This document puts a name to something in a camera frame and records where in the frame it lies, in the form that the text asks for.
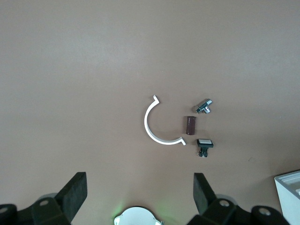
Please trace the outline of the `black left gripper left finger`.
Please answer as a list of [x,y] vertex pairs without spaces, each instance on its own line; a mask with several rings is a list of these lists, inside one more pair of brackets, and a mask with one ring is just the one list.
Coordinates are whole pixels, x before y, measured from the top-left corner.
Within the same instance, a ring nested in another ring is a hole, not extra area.
[[14,204],[0,206],[2,225],[70,225],[87,198],[87,175],[77,172],[58,192],[38,198],[18,210]]

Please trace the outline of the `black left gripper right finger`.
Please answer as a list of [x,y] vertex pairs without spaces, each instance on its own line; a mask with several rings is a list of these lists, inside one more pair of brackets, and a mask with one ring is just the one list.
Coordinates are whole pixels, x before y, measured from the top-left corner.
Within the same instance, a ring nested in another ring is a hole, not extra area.
[[194,174],[193,197],[198,214],[189,225],[287,225],[288,221],[272,207],[257,205],[250,212],[227,198],[215,195],[203,173]]

